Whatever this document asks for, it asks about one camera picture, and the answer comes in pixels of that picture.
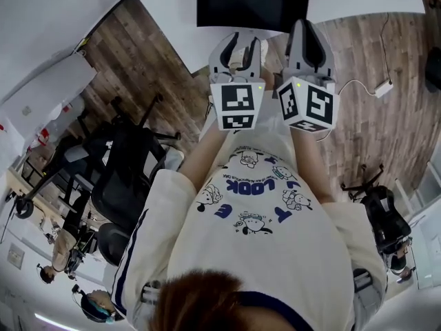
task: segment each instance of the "black monitor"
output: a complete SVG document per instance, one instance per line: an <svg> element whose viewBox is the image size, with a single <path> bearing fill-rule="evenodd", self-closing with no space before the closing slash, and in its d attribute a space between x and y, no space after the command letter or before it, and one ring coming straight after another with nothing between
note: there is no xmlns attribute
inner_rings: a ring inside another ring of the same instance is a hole
<svg viewBox="0 0 441 331"><path fill-rule="evenodd" d="M198 0L198 27L231 26L291 32L309 0Z"/></svg>

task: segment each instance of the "wood-grain floor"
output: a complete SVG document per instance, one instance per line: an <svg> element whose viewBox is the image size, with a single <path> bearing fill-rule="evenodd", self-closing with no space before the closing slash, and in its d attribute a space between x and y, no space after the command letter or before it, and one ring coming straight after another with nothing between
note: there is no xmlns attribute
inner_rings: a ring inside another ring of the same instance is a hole
<svg viewBox="0 0 441 331"><path fill-rule="evenodd" d="M441 94L424 86L428 50L440 39L440 12L426 15L391 13L350 17L319 28L335 56L337 89L359 79L370 92L388 76L394 89L381 99L369 96L361 85L351 84L342 93L338 126L320 143L333 189L360 180L360 165L372 172L380 163L385 174L380 182L392 186L396 178L406 191L415 188L433 152L440 132ZM278 72L284 65L287 35L269 41L265 66ZM125 0L93 33L84 47L86 59L98 75L83 97L90 125L110 120L110 101L123 99L123 109L139 121L157 92L157 105L149 126L160 132L182 132L177 146L185 153L198 141L209 95L208 70L191 75L139 0Z"/></svg>

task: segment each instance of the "red object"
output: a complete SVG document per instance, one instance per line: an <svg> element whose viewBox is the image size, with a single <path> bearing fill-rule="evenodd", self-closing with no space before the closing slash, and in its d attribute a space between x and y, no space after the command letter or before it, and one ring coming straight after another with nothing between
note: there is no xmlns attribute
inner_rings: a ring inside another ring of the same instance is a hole
<svg viewBox="0 0 441 331"><path fill-rule="evenodd" d="M40 140L40 137L43 137L45 139L45 142L42 142L42 140ZM40 135L38 136L37 140L42 146L46 146L46 144L49 141L49 132L45 128L42 129L42 131L40 131Z"/></svg>

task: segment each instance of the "white desk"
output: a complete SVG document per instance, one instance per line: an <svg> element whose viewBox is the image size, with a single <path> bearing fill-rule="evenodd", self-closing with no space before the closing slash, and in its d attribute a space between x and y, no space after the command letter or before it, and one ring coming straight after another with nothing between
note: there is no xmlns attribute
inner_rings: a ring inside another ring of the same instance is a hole
<svg viewBox="0 0 441 331"><path fill-rule="evenodd" d="M218 42L235 30L260 39L278 32L228 27L196 27L196 0L141 0L190 72L208 64ZM308 19L314 23L378 12L424 13L422 0L309 0ZM238 49L244 45L238 43Z"/></svg>
<svg viewBox="0 0 441 331"><path fill-rule="evenodd" d="M73 54L25 84L0 106L0 174L27 150L37 134L56 119L93 80L96 70Z"/></svg>

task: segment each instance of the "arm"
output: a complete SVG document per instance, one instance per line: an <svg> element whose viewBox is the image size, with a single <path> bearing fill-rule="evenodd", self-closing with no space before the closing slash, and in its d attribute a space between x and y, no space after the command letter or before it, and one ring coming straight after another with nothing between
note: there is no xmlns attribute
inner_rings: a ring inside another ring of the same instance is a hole
<svg viewBox="0 0 441 331"><path fill-rule="evenodd" d="M227 135L227 131L218 129L218 122L215 120L179 170L193 183L197 192L202 188Z"/></svg>
<svg viewBox="0 0 441 331"><path fill-rule="evenodd" d="M159 170L116 271L112 302L131 317L144 285L161 279L196 191L187 177Z"/></svg>
<svg viewBox="0 0 441 331"><path fill-rule="evenodd" d="M331 184L316 139L312 134L293 128L291 136L296 150L298 174L306 181L320 203L334 202Z"/></svg>
<svg viewBox="0 0 441 331"><path fill-rule="evenodd" d="M363 204L325 203L322 206L347 246L352 270L354 272L366 270L372 278L372 284L369 287L354 294L355 328L353 330L359 331L364 328L384 301L387 289L384 261L378 254L372 227Z"/></svg>

